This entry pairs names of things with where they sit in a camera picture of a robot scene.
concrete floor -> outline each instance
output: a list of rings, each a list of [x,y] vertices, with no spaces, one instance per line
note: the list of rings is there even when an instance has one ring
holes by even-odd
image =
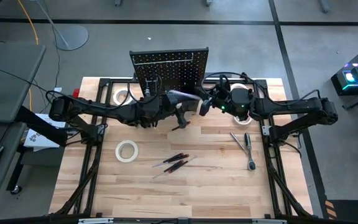
[[[275,0],[281,21],[357,21],[358,1],[331,0],[333,10],[321,13],[317,0]],[[23,1],[32,18],[44,18],[35,2]],[[114,7],[113,0],[47,1],[54,19],[138,19],[272,21],[267,0],[215,0],[210,8],[194,0],[124,0]],[[0,17],[24,18],[16,1],[3,1]],[[65,24],[57,25],[64,29]],[[130,76],[133,74],[129,51],[189,49],[209,47],[207,72],[247,72],[251,77],[282,78],[287,97],[292,93],[278,46],[274,26],[243,25],[139,25],[87,24],[88,42],[72,52],[59,51],[58,86],[72,93],[82,77]],[[36,24],[40,43],[47,46],[36,80],[46,89],[55,83],[57,53],[51,26]],[[329,78],[358,54],[358,27],[282,26],[299,95],[312,89],[335,102],[339,121],[332,126],[310,128],[328,199],[358,199],[358,108],[344,111],[343,99],[334,91]],[[0,23],[0,40],[34,43],[28,24]],[[34,88],[33,108],[44,106]],[[321,214],[305,148],[303,166],[314,213]],[[58,167],[28,166],[19,183],[24,191],[15,197],[1,191],[0,218],[29,217],[48,212]]]

wooden table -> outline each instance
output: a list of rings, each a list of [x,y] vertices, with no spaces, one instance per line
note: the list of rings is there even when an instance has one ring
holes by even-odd
[[[95,100],[98,83],[99,78],[85,77],[80,96]],[[268,78],[267,83],[273,100],[286,99],[281,79]],[[126,88],[126,84],[114,84],[113,92],[119,88]],[[142,95],[138,84],[132,84],[131,90],[137,97]],[[81,117],[90,123],[90,115]],[[155,129],[133,128],[108,119],[93,214],[103,212],[104,217],[132,218],[263,218],[266,213],[273,216],[259,123],[252,121],[248,126],[239,126],[231,115],[218,109],[210,109],[205,117],[188,112],[186,118],[191,124],[176,131],[170,131],[177,126],[176,117],[160,121]],[[278,125],[290,120],[289,115],[275,116]],[[229,132],[240,140],[245,132],[250,134],[255,171],[247,170],[248,158]],[[116,146],[126,139],[139,147],[138,158],[127,164],[115,156]],[[288,142],[296,144],[294,139]],[[299,154],[287,146],[280,150],[288,188],[305,210],[312,213]],[[152,168],[153,165],[180,152],[198,157],[170,175],[152,178],[167,168]],[[76,189],[84,153],[84,145],[66,147],[50,212],[62,207]],[[284,211],[281,191],[277,185],[276,188]]]

black pegboard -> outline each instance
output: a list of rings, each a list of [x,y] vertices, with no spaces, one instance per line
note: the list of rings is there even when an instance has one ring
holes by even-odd
[[[163,87],[171,90],[184,91],[196,85],[203,79],[208,48],[190,50],[164,50],[153,52],[129,52],[135,69],[136,78],[142,88],[146,90],[146,80],[156,81],[158,75],[162,79]],[[160,89],[155,82],[148,82],[150,94]]]

tape roll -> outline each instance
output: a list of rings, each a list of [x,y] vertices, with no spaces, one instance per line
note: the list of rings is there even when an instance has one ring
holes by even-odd
[[[246,87],[244,84],[241,83],[235,83],[231,85],[231,89],[235,89],[235,88],[245,88],[246,90],[248,90],[248,87]],[[237,124],[240,125],[247,125],[252,121],[252,118],[250,116],[248,116],[248,119],[246,119],[245,121],[240,121],[238,117],[233,117],[233,119]]]
[[[126,88],[122,88],[122,89],[119,89],[117,91],[114,92],[113,96],[112,96],[112,101],[116,104],[116,105],[120,105],[122,102],[118,101],[118,96],[122,93],[122,92],[125,92],[127,93],[128,92],[128,89]],[[128,95],[127,97],[127,101],[123,104],[123,105],[127,105],[128,103],[132,102],[132,97]]]
[[[130,158],[125,159],[125,158],[121,157],[121,151],[122,151],[122,148],[128,144],[130,144],[134,147],[134,154]],[[139,155],[139,148],[137,147],[137,144],[131,140],[122,141],[116,147],[116,157],[120,162],[132,162],[136,159],[137,155]]]

yellow cable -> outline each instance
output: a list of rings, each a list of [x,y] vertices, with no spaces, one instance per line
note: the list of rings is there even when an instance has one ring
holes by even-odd
[[[37,35],[37,31],[35,30],[35,27],[31,21],[31,18],[29,16],[29,14],[27,13],[25,7],[23,6],[22,2],[20,0],[17,0],[17,2],[19,2],[20,6],[23,9],[23,12],[25,14],[25,16],[27,17],[27,19],[29,20],[29,23],[31,25],[32,31],[34,32],[34,36],[35,36],[35,43],[38,45],[38,35]],[[29,88],[29,107],[30,107],[30,111],[32,111],[32,96],[31,96],[31,86]]]
[[[33,32],[34,32],[34,35],[35,35],[35,42],[36,42],[37,45],[38,45],[38,35],[37,35],[37,31],[35,31],[35,27],[34,27],[32,21],[31,21],[31,18],[30,18],[30,16],[28,15],[28,13],[27,13],[25,7],[23,6],[22,2],[21,2],[20,0],[17,0],[17,1],[19,2],[20,6],[22,7],[25,16],[26,16],[27,19],[29,20],[29,23],[30,23],[31,28],[32,28],[32,30],[33,30]]]

